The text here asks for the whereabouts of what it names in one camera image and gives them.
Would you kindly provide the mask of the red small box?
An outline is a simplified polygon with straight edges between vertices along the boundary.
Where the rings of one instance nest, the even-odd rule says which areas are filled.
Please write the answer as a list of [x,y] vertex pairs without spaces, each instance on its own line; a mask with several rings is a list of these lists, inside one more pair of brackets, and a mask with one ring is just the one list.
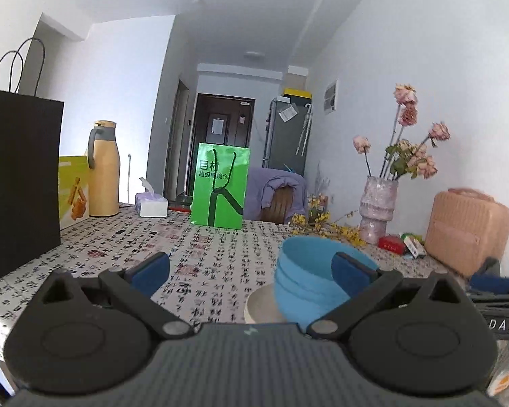
[[393,254],[403,255],[406,252],[406,245],[399,236],[385,235],[378,241],[378,247]]

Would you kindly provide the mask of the patterned tablecloth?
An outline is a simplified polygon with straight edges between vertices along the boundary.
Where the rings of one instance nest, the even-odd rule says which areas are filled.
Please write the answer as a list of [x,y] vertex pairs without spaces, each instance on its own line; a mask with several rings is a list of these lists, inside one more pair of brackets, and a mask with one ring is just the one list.
[[[67,229],[0,279],[8,406],[492,406],[497,338],[447,267],[365,247],[402,285],[339,339],[297,324],[247,324],[247,297],[275,283],[288,227],[194,225],[125,209]],[[162,339],[112,307],[98,276],[153,254],[170,276],[151,299],[194,328]]]

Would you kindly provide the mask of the purple tissue pack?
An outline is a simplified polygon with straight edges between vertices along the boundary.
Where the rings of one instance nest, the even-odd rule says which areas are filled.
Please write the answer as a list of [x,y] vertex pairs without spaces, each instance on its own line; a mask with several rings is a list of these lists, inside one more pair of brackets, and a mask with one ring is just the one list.
[[141,218],[165,218],[168,214],[168,200],[156,193],[150,182],[141,177],[144,192],[135,196],[135,210]]

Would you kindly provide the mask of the black paper shopping bag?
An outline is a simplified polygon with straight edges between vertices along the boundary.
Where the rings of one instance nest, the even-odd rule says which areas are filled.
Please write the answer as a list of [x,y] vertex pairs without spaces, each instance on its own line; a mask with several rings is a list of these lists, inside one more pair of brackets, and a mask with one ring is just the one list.
[[64,104],[0,90],[0,278],[57,247]]

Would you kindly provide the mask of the yellow box on fridge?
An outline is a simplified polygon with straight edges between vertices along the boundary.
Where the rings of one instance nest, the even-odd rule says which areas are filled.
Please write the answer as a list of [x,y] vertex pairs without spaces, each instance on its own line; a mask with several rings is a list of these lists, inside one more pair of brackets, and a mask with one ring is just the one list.
[[306,98],[306,99],[313,98],[312,93],[310,93],[308,91],[300,90],[300,89],[293,89],[293,88],[284,88],[282,95],[285,97],[302,97],[302,98]]

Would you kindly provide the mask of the wall vent panel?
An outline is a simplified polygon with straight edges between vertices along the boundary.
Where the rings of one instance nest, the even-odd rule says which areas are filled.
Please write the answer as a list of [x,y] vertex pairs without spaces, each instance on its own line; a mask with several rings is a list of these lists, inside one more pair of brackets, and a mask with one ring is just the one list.
[[323,111],[325,114],[330,114],[336,110],[336,103],[338,98],[338,81],[333,81],[324,91],[323,95]]

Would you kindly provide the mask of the beige plate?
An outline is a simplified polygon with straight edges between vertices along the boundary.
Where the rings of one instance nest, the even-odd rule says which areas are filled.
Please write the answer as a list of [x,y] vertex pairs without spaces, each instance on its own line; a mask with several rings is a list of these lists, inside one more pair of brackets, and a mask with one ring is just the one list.
[[243,317],[247,324],[285,323],[286,318],[276,304],[273,284],[264,285],[247,297]]

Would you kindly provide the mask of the wooden chair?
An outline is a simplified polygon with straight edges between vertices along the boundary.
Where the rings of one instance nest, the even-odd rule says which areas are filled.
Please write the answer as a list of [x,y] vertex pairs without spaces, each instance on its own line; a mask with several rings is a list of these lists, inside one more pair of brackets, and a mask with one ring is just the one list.
[[268,221],[276,224],[285,223],[288,211],[292,207],[293,199],[293,188],[282,187],[276,189],[270,205],[267,208],[262,209],[262,221]]

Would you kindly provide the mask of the pink glass vase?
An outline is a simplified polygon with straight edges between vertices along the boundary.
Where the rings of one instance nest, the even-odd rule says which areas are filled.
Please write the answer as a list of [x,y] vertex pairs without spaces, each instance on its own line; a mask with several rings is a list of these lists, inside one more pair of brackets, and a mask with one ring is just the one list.
[[397,181],[367,177],[358,209],[359,234],[367,244],[377,245],[386,234],[387,223],[394,218],[398,186]]

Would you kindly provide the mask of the blue bowl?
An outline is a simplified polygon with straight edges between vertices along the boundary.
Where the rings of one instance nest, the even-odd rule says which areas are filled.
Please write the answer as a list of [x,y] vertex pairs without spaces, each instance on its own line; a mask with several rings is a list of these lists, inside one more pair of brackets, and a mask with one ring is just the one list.
[[333,311],[348,300],[342,289],[334,296],[309,298],[304,292],[290,290],[281,281],[275,280],[274,293],[279,311],[289,323],[297,324],[303,331],[323,315]]
[[293,277],[280,266],[275,271],[275,284],[277,288],[306,301],[340,303],[349,300],[349,295],[333,280],[311,274]]
[[302,284],[332,281],[332,260],[337,253],[345,253],[373,270],[378,265],[357,248],[312,236],[293,236],[283,241],[277,259],[276,272]]

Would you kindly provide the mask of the grey refrigerator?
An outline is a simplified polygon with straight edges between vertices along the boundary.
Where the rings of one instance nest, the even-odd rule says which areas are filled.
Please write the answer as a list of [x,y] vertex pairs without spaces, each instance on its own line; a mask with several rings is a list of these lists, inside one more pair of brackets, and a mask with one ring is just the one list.
[[312,124],[312,100],[283,95],[274,98],[266,120],[262,166],[304,174]]

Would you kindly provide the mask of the green paper shopping bag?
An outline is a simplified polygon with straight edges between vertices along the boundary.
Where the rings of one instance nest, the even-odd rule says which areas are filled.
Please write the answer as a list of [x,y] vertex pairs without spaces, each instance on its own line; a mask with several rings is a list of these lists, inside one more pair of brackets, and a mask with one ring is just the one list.
[[195,165],[191,222],[240,230],[247,190],[250,150],[201,143]]

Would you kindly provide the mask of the yellow thermos jug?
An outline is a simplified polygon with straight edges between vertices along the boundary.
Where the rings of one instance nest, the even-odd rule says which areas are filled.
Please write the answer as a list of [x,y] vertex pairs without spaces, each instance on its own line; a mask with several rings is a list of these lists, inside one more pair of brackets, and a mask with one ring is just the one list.
[[119,213],[120,158],[116,144],[116,122],[97,120],[87,145],[89,213],[111,217]]

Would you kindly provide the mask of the yellow flower branch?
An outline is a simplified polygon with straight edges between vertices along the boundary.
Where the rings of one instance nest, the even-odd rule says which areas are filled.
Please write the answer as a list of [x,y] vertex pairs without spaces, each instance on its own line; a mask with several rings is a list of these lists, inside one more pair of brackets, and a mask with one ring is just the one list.
[[288,226],[293,235],[315,236],[323,239],[341,241],[354,247],[362,247],[366,243],[360,236],[358,226],[350,224],[357,214],[351,210],[342,217],[333,219],[327,209],[328,197],[319,195],[308,197],[308,210],[305,214],[294,214]]

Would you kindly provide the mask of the yellow-green snack box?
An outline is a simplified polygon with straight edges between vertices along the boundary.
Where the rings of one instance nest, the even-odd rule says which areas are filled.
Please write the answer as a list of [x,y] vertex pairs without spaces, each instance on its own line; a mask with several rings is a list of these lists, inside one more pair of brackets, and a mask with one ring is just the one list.
[[89,174],[85,155],[58,157],[60,229],[89,218]]

